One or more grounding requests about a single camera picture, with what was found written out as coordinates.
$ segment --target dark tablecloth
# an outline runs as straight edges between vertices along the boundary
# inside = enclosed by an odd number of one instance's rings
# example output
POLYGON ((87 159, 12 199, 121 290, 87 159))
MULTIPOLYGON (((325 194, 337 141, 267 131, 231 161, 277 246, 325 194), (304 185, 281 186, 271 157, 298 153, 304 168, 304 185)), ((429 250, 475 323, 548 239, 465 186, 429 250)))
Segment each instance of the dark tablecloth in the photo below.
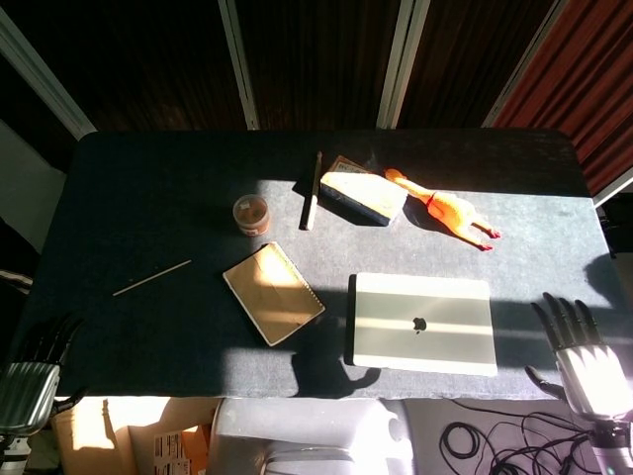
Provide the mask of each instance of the dark tablecloth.
POLYGON ((551 131, 98 133, 75 153, 18 335, 72 311, 85 320, 60 392, 243 397, 540 398, 523 373, 556 378, 529 302, 580 298, 630 374, 632 321, 572 145, 551 131), (409 199, 387 228, 321 201, 299 230, 317 150, 399 168, 470 200, 503 238, 481 252, 409 199), (259 193, 272 228, 241 236, 236 198, 259 193), (270 348, 221 273, 278 241, 327 310, 270 348), (120 297, 112 293, 193 262, 120 297), (492 290, 498 376, 344 363, 347 287, 357 272, 483 279, 492 290))

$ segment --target apple logo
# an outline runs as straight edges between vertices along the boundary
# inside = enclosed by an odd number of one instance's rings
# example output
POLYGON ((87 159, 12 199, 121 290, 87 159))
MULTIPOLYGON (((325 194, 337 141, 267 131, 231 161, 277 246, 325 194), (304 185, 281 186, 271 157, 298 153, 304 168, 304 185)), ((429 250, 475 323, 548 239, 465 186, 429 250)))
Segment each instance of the apple logo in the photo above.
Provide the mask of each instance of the apple logo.
POLYGON ((413 319, 413 329, 415 330, 415 334, 424 332, 426 330, 426 320, 420 317, 413 319))

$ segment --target small glass jar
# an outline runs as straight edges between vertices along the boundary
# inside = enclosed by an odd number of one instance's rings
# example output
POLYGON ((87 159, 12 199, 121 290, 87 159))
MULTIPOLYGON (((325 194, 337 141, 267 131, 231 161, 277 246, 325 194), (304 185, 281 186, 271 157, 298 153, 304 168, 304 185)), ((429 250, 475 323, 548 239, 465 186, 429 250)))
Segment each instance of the small glass jar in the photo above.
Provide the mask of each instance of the small glass jar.
POLYGON ((233 205, 237 227, 247 236, 261 236, 268 231, 270 213, 268 204, 259 195, 244 195, 233 205))

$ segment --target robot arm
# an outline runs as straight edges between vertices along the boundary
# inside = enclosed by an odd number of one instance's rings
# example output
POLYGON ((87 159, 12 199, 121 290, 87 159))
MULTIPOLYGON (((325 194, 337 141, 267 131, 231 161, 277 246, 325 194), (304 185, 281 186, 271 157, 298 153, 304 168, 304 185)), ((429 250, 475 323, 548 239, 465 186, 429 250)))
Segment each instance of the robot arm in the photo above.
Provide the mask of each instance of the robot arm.
POLYGON ((593 424, 589 442, 605 475, 633 474, 631 425, 633 395, 613 350, 600 337, 595 319, 580 300, 543 294, 550 317, 532 304, 561 372, 563 386, 545 381, 531 366, 525 371, 543 392, 569 403, 572 410, 593 424))
POLYGON ((18 360, 0 375, 0 475, 22 473, 30 453, 27 437, 87 393, 82 388, 64 401, 54 399, 61 367, 80 326, 69 316, 36 325, 18 360))

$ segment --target orange rubber chicken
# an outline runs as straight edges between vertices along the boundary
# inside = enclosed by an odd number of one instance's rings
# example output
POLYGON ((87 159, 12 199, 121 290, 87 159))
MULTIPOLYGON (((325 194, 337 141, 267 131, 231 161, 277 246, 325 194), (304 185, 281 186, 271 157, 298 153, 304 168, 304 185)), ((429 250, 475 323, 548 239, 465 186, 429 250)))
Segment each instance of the orange rubber chicken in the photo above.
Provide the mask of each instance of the orange rubber chicken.
POLYGON ((428 214, 448 228, 455 236, 470 242, 481 250, 491 250, 493 247, 483 243, 471 232, 470 226, 482 229, 491 238, 500 238, 499 231, 493 229, 484 218, 481 217, 475 207, 466 200, 462 200, 451 193, 427 190, 413 183, 399 171, 389 168, 385 170, 385 177, 397 185, 405 188, 409 195, 417 198, 426 205, 428 214))

